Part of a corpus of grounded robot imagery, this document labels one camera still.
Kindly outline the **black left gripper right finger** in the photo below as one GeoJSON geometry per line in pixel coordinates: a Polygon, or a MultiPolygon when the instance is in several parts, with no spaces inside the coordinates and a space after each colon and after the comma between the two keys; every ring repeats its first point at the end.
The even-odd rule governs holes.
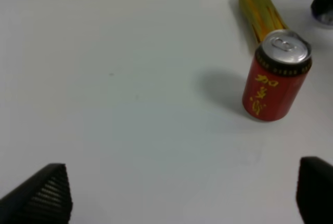
{"type": "Polygon", "coordinates": [[[304,223],[332,223],[332,165],[315,157],[300,160],[296,202],[304,223]]]}

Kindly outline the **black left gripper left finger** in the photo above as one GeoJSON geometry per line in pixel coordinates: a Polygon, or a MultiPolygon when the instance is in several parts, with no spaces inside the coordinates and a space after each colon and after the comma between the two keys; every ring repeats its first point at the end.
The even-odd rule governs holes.
{"type": "Polygon", "coordinates": [[[72,209],[66,165],[51,163],[1,198],[1,223],[67,224],[72,209]]]}

